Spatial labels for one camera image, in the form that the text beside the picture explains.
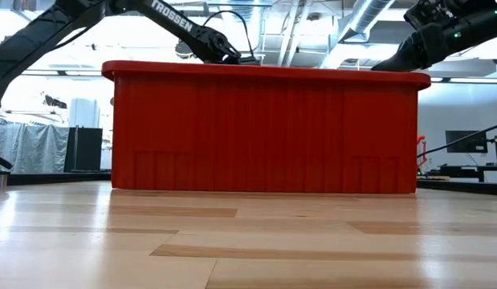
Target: floor plank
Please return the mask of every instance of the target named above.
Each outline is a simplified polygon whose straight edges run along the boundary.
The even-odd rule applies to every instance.
[[[2,288],[497,288],[497,197],[0,189]]]

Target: white wall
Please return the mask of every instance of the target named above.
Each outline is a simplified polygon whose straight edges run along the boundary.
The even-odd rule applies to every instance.
[[[102,149],[102,157],[100,158],[100,169],[112,168],[112,150]]]
[[[427,149],[445,145],[446,130],[482,130],[495,124],[497,84],[434,83],[431,88],[420,92],[418,134],[426,136]],[[487,138],[495,135],[497,129],[488,132]],[[471,154],[479,165],[496,162],[495,146],[488,144],[488,148],[487,154]],[[435,169],[446,163],[475,164],[466,154],[447,153],[445,149],[427,157],[429,161],[422,167],[425,170]],[[489,182],[497,182],[497,172],[486,173],[486,177]]]
[[[83,126],[85,128],[98,128],[100,124],[100,107],[98,101],[88,98],[76,97],[71,100],[70,127]]]

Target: red plastic bin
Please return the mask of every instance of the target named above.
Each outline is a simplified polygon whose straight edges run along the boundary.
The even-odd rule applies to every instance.
[[[111,61],[112,186],[414,193],[428,75]]]

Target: black cable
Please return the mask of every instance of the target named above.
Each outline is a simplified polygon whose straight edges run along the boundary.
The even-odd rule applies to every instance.
[[[480,166],[479,163],[475,160],[475,158],[472,157],[469,153],[466,153],[466,155],[475,163],[476,166]],[[483,179],[487,182],[487,177],[486,177],[485,172],[483,174]]]
[[[446,149],[446,148],[448,148],[448,147],[450,147],[450,146],[452,146],[452,145],[456,145],[456,144],[458,144],[459,142],[462,142],[462,141],[465,141],[465,140],[467,140],[467,139],[470,139],[470,138],[471,138],[471,137],[473,137],[473,136],[477,136],[477,135],[478,135],[478,134],[480,134],[480,133],[489,132],[489,131],[494,130],[494,129],[497,129],[497,125],[492,126],[492,127],[490,127],[490,128],[487,128],[487,129],[484,129],[484,130],[479,131],[479,132],[471,133],[469,136],[465,136],[465,137],[463,137],[463,138],[461,138],[461,139],[458,139],[458,140],[456,140],[456,141],[452,141],[452,142],[450,142],[450,143],[449,143],[449,144],[447,144],[447,145],[443,145],[442,147],[438,147],[438,148],[436,148],[436,149],[427,150],[426,152],[419,154],[417,157],[423,157],[423,156],[425,156],[425,155],[427,155],[427,154],[429,154],[429,153],[434,153],[434,152],[440,151],[440,150],[442,150],[442,149]]]
[[[63,47],[63,46],[68,45],[68,44],[69,44],[69,43],[71,43],[73,40],[75,40],[75,39],[79,38],[79,37],[80,37],[80,36],[82,36],[84,33],[88,32],[91,28],[92,28],[92,26],[88,26],[88,27],[84,28],[83,30],[81,30],[81,32],[79,32],[79,33],[77,33],[77,34],[73,35],[71,38],[69,38],[69,39],[68,39],[68,40],[66,40],[65,42],[63,42],[63,43],[60,43],[60,44],[56,45],[54,48],[52,48],[52,50],[51,50],[51,51],[57,50],[57,49],[59,49],[59,48],[61,48],[61,47]]]
[[[283,31],[287,28],[287,19],[289,18],[290,13],[291,13],[290,11],[287,12],[286,17],[283,18],[282,27],[280,28],[280,34],[282,34]]]
[[[232,10],[220,10],[218,12],[214,12],[203,23],[203,26],[205,26],[209,22],[209,20],[211,20],[214,16],[219,15],[221,13],[232,13],[232,14],[238,16],[239,19],[241,19],[242,25],[245,27],[246,40],[248,40],[248,47],[250,48],[250,54],[251,54],[252,57],[255,57],[254,56],[254,50],[251,47],[250,36],[248,35],[248,26],[246,25],[245,19],[238,12],[235,12],[235,11],[232,11]]]
[[[303,13],[303,7],[300,6],[298,7],[299,9],[301,9],[300,11],[297,11],[296,12],[296,15],[295,16],[295,21],[293,22],[293,24],[297,24],[299,22],[299,19],[302,18],[302,13]],[[286,22],[286,19],[289,18],[290,16],[290,13],[291,12],[287,12],[287,15],[286,15],[286,18],[284,19],[284,22],[282,23],[282,29],[280,29],[280,34],[282,34],[286,29],[287,29],[287,26],[289,24],[289,21]]]
[[[3,158],[0,157],[0,165],[6,169],[12,169],[13,165],[9,162],[4,160]]]

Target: black robotic arm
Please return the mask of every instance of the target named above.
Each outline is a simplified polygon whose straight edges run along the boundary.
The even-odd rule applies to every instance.
[[[0,44],[0,106],[17,76],[58,48],[72,31],[95,26],[104,17],[136,10],[184,41],[204,63],[257,64],[242,58],[222,33],[198,25],[162,0],[56,0],[26,27]]]
[[[446,57],[497,38],[495,0],[419,0],[405,14],[416,32],[374,71],[426,69]]]

